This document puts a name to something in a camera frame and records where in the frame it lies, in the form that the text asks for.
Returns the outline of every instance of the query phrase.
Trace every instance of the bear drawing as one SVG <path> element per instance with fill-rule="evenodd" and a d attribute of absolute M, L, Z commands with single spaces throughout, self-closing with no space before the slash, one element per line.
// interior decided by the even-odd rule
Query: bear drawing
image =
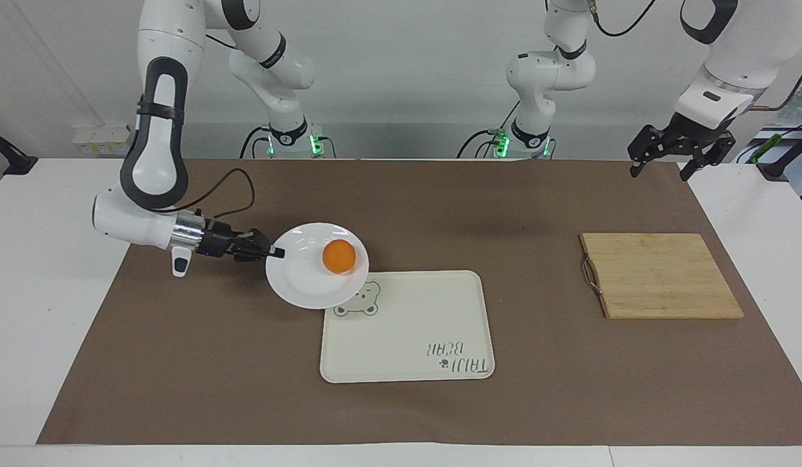
<path fill-rule="evenodd" d="M 350 301 L 335 307 L 335 316 L 344 317 L 349 313 L 374 316 L 378 312 L 378 293 L 381 293 L 381 286 L 376 281 L 368 281 Z"/>

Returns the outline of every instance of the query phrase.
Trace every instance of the white tray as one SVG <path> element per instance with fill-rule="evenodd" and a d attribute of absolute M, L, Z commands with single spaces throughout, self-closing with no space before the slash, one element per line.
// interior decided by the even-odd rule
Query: white tray
<path fill-rule="evenodd" d="M 330 383 L 482 379 L 493 368 L 475 272 L 372 272 L 358 295 L 326 310 L 321 376 Z"/>

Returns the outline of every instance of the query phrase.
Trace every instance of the orange fruit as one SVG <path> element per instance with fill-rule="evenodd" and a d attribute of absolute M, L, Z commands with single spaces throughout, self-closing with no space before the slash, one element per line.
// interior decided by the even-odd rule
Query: orange fruit
<path fill-rule="evenodd" d="M 354 268 L 354 247 L 346 240 L 332 240 L 323 248 L 323 265 L 335 274 Z"/>

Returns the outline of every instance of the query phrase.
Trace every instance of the black stand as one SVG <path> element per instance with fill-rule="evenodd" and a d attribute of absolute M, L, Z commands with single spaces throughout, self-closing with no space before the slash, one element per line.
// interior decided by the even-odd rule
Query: black stand
<path fill-rule="evenodd" d="M 6 141 L 3 136 L 0 136 L 0 154 L 3 154 L 3 157 L 9 161 L 9 168 L 3 172 L 4 175 L 28 174 L 37 162 L 37 157 L 27 156 L 15 145 Z"/>
<path fill-rule="evenodd" d="M 759 172 L 762 172 L 762 175 L 764 175 L 767 180 L 772 182 L 786 182 L 789 180 L 784 176 L 784 169 L 787 168 L 788 163 L 792 163 L 800 154 L 802 154 L 802 139 L 776 162 L 758 163 L 757 167 L 759 168 Z"/>

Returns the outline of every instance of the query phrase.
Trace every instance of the metal handle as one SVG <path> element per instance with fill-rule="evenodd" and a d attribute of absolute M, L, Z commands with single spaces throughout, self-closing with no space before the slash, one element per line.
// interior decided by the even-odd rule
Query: metal handle
<path fill-rule="evenodd" d="M 589 263 L 589 254 L 587 252 L 585 254 L 585 258 L 583 259 L 582 267 L 583 267 L 583 275 L 585 276 L 585 281 L 589 283 L 589 286 L 591 287 L 592 290 L 594 290 L 594 293 L 596 293 L 597 295 L 603 295 L 603 291 L 600 290 L 600 287 L 597 285 L 596 279 L 593 278 L 594 273 L 591 271 L 591 265 Z"/>

